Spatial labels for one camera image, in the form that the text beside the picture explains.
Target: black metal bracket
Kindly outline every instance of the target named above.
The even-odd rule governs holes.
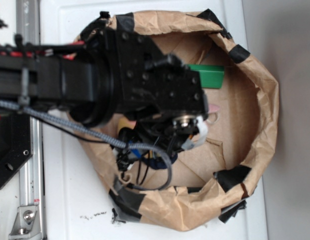
[[[0,190],[33,155],[31,120],[27,115],[0,118]]]

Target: white surface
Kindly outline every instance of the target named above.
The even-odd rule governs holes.
[[[247,46],[240,0],[227,5],[220,0],[42,0],[41,42],[72,42],[100,11],[113,15],[139,10],[202,12],[207,8],[215,12],[236,42]],[[247,209],[239,211],[227,224],[216,218],[184,233],[140,223],[111,224],[113,207],[108,193],[78,141],[49,126],[44,126],[43,131],[48,239],[267,239],[262,182],[247,200]]]
[[[0,0],[0,19],[8,25],[8,27],[0,29],[0,44],[15,45],[16,0]]]
[[[0,43],[13,44],[16,32],[15,0],[0,0],[0,19],[8,28],[0,29]],[[8,239],[13,228],[17,208],[20,205],[20,184],[17,173],[2,190],[0,190],[0,240]]]

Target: cardboard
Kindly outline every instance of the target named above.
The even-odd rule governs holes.
[[[218,217],[221,209],[253,194],[274,155],[278,129],[279,86],[275,78],[252,55],[235,64],[228,55],[236,46],[234,41],[221,35],[219,25],[196,15],[174,11],[133,14],[134,31],[151,36],[164,54],[173,52],[186,64],[225,66],[222,88],[205,89],[208,101],[221,107],[220,120],[210,127],[206,142],[178,155],[171,187],[140,192],[145,194],[138,208],[140,222],[178,231],[194,229]],[[108,22],[116,29],[116,16]],[[119,117],[115,115],[105,127],[96,130],[116,137]],[[107,144],[81,144],[107,191],[117,193],[116,178],[124,186],[136,183],[138,162],[121,179]],[[213,173],[239,164],[251,171],[242,183],[225,192]],[[145,169],[142,164],[142,175]],[[166,179],[166,170],[149,169],[142,186],[156,188]],[[188,193],[187,187],[202,189]]]

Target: gray wall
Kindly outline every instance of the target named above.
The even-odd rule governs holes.
[[[275,156],[263,176],[270,240],[310,239],[310,0],[242,0],[249,51],[277,78]]]

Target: gray braided cable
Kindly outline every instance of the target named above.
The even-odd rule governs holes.
[[[139,150],[153,151],[153,152],[155,152],[161,156],[162,160],[164,161],[164,163],[167,166],[168,177],[167,177],[166,183],[164,185],[158,187],[158,188],[155,188],[155,189],[147,189],[147,188],[137,186],[137,185],[134,185],[133,188],[140,190],[140,191],[163,190],[163,189],[167,188],[169,186],[169,184],[171,183],[171,180],[172,180],[172,163],[171,163],[171,160],[170,160],[169,156],[166,154],[166,152],[164,152],[161,148],[159,148],[157,146],[146,144],[146,143],[129,143],[128,144],[128,143],[120,141],[114,137],[108,136],[104,133],[90,130],[87,127],[84,127],[83,125],[81,125],[79,123],[71,122],[69,120],[65,120],[65,119],[62,119],[60,117],[50,115],[46,112],[36,111],[30,107],[21,108],[20,105],[17,104],[16,102],[0,100],[0,108],[5,108],[5,109],[13,110],[13,111],[22,111],[23,113],[30,115],[32,117],[42,119],[45,121],[49,121],[49,122],[64,126],[66,128],[70,128],[70,129],[73,129],[75,131],[78,131],[78,132],[99,138],[99,139],[107,142],[108,144],[110,144],[116,148],[119,148],[119,149],[128,149],[128,150],[139,149]]]

